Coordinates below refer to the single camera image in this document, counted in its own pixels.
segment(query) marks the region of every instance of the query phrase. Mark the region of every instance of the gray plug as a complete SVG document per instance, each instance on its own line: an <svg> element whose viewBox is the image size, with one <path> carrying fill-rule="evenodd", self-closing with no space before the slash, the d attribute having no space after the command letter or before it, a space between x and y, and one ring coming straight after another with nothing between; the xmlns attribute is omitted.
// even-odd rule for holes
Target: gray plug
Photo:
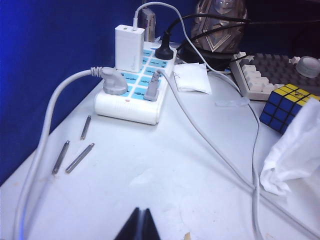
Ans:
<svg viewBox="0 0 320 240"><path fill-rule="evenodd" d="M103 90L106 94L122 95L128 91L126 79L112 67L103 67L99 70L99 76L103 78Z"/></svg>
<svg viewBox="0 0 320 240"><path fill-rule="evenodd" d="M159 78L160 78L161 73L158 71L155 71L152 75L152 78L149 82L148 89L146 90L146 93L144 94L144 99L149 100L152 102L157 101L158 95L159 95L159 90L158 90L158 85L159 85Z"/></svg>

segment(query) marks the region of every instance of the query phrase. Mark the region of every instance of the blue outlet label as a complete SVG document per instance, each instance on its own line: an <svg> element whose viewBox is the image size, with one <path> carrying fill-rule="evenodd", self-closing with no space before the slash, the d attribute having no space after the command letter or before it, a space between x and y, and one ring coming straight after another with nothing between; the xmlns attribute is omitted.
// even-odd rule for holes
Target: blue outlet label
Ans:
<svg viewBox="0 0 320 240"><path fill-rule="evenodd" d="M155 59L151 58L149 65L154 66L154 67L159 67L159 68L165 68L167 66L168 62L161 60L161 59Z"/></svg>
<svg viewBox="0 0 320 240"><path fill-rule="evenodd" d="M145 74L145 75L153 75L154 74L154 72L155 72L155 68L153 68L153 67L147 67L146 69L145 69L145 71L144 71L144 73L143 74Z"/></svg>
<svg viewBox="0 0 320 240"><path fill-rule="evenodd" d="M146 93L147 89L145 88L139 88L137 87L135 90L134 90L134 93L132 94L132 98L133 99L140 99L140 100L144 100L144 96L145 96L145 93Z"/></svg>
<svg viewBox="0 0 320 240"><path fill-rule="evenodd" d="M127 73L127 72L121 72L121 75L124 76L124 78L128 84L135 84L135 82L137 81L137 79L139 77L138 75Z"/></svg>
<svg viewBox="0 0 320 240"><path fill-rule="evenodd" d="M150 50L145 50L145 49L143 50L143 55L146 57L150 57L151 53L152 53L152 51L150 51Z"/></svg>
<svg viewBox="0 0 320 240"><path fill-rule="evenodd" d="M132 86L128 86L128 90L124 94L122 94L121 96L128 97L131 89L132 89Z"/></svg>
<svg viewBox="0 0 320 240"><path fill-rule="evenodd" d="M147 58L147 57L144 57L144 58L142 59L142 64L146 64L147 61L148 61L148 58Z"/></svg>
<svg viewBox="0 0 320 240"><path fill-rule="evenodd" d="M139 81L139 85L148 87L150 80L151 80L151 77L143 76Z"/></svg>

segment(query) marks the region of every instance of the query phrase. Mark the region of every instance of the power strip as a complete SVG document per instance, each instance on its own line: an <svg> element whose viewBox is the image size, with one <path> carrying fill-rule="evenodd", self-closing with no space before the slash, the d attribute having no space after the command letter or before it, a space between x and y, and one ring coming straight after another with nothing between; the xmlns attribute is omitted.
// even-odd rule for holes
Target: power strip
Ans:
<svg viewBox="0 0 320 240"><path fill-rule="evenodd" d="M128 90L123 95L111 95L103 91L96 95L94 110L98 115L134 122L156 125L160 119L162 104L168 88L166 79L159 78L159 95L156 101L144 99L149 81L157 69L164 70L170 76L174 69L177 51L173 50L173 59L162 60L155 57L159 44L144 42L142 68L139 73L118 70L126 79Z"/></svg>

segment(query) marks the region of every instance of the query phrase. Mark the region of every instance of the keyboard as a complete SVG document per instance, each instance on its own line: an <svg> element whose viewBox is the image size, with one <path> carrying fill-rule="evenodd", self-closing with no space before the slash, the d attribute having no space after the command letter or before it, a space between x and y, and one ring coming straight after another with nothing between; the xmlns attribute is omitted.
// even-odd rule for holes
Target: keyboard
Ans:
<svg viewBox="0 0 320 240"><path fill-rule="evenodd" d="M238 59L245 52L233 55ZM270 93L286 84L293 84L311 94L320 96L320 75L314 78L302 76L296 71L300 57L256 53L230 63L233 76L244 97L267 101Z"/></svg>

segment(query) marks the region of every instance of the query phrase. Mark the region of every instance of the black plug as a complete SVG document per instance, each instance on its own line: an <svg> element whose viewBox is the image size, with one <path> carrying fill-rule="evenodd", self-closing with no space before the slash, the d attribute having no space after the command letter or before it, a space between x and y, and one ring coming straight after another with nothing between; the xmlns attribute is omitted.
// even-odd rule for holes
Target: black plug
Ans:
<svg viewBox="0 0 320 240"><path fill-rule="evenodd" d="M165 31L162 38L161 46L155 50L155 56L158 59L170 60L174 57L174 51L170 49L169 42L170 34Z"/></svg>

